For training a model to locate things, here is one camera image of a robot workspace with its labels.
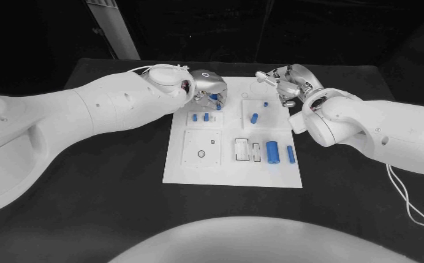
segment white cable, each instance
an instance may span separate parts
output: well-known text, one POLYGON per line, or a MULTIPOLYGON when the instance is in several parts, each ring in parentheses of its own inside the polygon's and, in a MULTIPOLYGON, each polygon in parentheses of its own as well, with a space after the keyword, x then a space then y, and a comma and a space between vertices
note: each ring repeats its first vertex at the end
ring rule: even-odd
POLYGON ((394 186, 394 188, 396 188, 396 190, 397 190, 397 192, 399 192, 399 195, 402 196, 402 198, 403 198, 403 200, 405 200, 405 202, 406 202, 406 212, 407 212, 407 216, 409 216, 412 222, 415 222, 416 224, 419 224, 420 226, 424 226, 424 223, 418 222, 418 221, 412 218, 412 216, 410 216, 409 207, 415 210, 415 212, 416 212, 422 217, 424 217, 424 214, 418 211, 418 209, 416 209, 416 208, 413 207, 413 205, 409 203, 407 190, 406 190, 406 188, 405 188, 405 186, 403 186, 403 183, 400 182, 400 180, 399 180, 399 178, 397 178, 397 176, 396 176, 396 174, 394 174, 394 172, 393 172, 393 170, 392 170, 392 168, 390 168, 390 166, 389 166, 387 164, 386 164, 386 174, 387 174, 387 177, 389 177, 389 179, 390 179, 390 182, 392 182, 392 184, 393 184, 393 186, 394 186), (394 184, 394 181, 393 181, 393 178, 390 177, 390 175, 393 175, 394 179, 397 180, 399 184, 402 185, 402 188, 403 188, 405 194, 402 194, 402 191, 399 190, 397 185, 394 184))
POLYGON ((188 70, 188 67, 187 67, 187 66, 180 66, 180 65, 172 66, 172 65, 168 65, 168 64, 157 64, 157 65, 152 65, 152 66, 144 66, 144 67, 133 68, 133 69, 131 69, 131 70, 126 71, 126 72, 132 72, 132 71, 135 71, 135 70, 139 70, 139 69, 145 69, 145 68, 146 68, 146 70, 144 70, 144 72, 142 72, 142 74, 144 74, 145 72, 149 71, 149 69, 151 69, 152 67, 162 67, 162 68, 169 68, 169 69, 178 69, 178 70, 182 69, 182 70, 188 70))

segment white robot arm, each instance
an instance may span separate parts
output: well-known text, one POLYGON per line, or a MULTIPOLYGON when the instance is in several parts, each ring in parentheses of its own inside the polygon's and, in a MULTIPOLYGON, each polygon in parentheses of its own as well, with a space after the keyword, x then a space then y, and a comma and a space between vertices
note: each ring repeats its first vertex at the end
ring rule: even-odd
POLYGON ((350 145, 370 159, 424 174, 424 107, 361 101, 341 90, 324 89, 298 64, 256 72, 256 77, 276 88, 285 107, 294 97, 302 101, 301 111, 288 118, 295 134, 306 130, 321 146, 350 145))
POLYGON ((71 90, 0 96, 0 208, 24 193, 53 158, 79 140, 132 129, 172 113, 194 96, 223 107, 226 83, 208 71, 148 66, 141 75, 107 75, 71 90), (211 101, 207 95, 216 94, 211 101))

